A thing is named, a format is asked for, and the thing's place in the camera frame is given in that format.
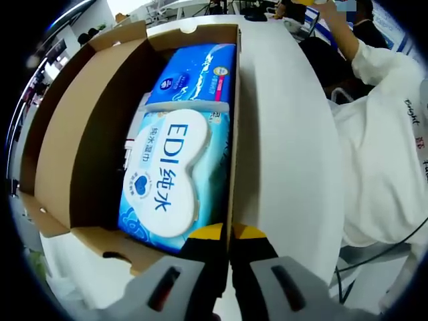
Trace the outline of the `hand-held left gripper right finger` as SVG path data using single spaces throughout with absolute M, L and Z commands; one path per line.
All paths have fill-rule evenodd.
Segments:
M 243 320 L 377 320 L 335 302 L 326 282 L 289 256 L 278 256 L 265 233 L 235 223 L 229 258 Z

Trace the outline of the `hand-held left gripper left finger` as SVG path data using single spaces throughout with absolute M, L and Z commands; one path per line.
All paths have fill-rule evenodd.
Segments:
M 178 255 L 167 255 L 120 231 L 81 227 L 75 236 L 101 257 L 123 259 L 134 278 L 102 320 L 210 320 L 226 285 L 228 225 L 192 232 Z

